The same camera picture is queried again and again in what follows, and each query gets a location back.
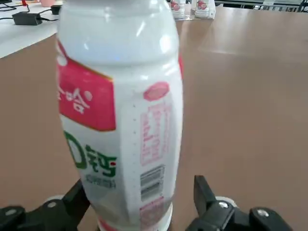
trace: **black power adapter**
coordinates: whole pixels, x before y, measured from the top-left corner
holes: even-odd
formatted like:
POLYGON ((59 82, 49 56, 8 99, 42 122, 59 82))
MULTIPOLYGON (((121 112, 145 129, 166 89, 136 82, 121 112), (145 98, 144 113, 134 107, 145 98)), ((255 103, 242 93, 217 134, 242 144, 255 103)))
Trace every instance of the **black power adapter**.
POLYGON ((39 13, 19 12, 12 15, 16 25, 36 26, 42 23, 39 13))
POLYGON ((61 5, 53 5, 50 7, 50 9, 53 15, 59 15, 61 5))

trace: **barcode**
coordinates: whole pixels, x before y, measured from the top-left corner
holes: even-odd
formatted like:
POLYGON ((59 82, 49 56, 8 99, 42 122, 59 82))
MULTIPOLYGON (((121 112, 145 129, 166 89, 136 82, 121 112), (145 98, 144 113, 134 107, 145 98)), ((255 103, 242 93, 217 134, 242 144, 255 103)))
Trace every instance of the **barcode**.
POLYGON ((141 200, 158 195, 163 190, 165 166, 160 165, 140 176, 141 200))

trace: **tabletop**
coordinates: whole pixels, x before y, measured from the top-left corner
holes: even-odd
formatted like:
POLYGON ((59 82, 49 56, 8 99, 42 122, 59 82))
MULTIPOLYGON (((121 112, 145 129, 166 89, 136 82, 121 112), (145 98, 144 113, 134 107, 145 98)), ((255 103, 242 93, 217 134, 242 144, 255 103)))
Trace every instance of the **tabletop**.
MULTIPOLYGON (((184 126, 173 231, 197 216, 195 174, 242 210, 267 206, 306 230, 307 21, 304 13, 219 7, 215 20, 177 22, 184 126)), ((57 115, 54 43, 0 59, 0 206, 33 209, 78 179, 57 115)), ((80 230, 95 227, 90 209, 80 230)))

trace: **metal rack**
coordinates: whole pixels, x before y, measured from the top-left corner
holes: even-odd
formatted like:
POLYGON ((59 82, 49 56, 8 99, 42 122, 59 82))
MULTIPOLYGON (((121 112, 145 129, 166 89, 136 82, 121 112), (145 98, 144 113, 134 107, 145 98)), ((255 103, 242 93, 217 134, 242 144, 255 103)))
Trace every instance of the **metal rack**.
POLYGON ((305 12, 308 0, 215 0, 216 6, 266 11, 305 12))

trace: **pink strawberry graphic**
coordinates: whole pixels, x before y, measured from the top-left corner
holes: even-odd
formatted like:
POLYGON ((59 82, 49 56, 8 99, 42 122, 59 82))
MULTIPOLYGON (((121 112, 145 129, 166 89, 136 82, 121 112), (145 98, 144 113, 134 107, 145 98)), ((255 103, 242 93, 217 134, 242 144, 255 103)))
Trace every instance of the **pink strawberry graphic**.
POLYGON ((206 3, 204 3, 201 0, 198 1, 198 9, 205 10, 206 7, 207 7, 206 3))
POLYGON ((174 11, 178 11, 180 9, 180 6, 175 1, 171 1, 171 9, 174 11))

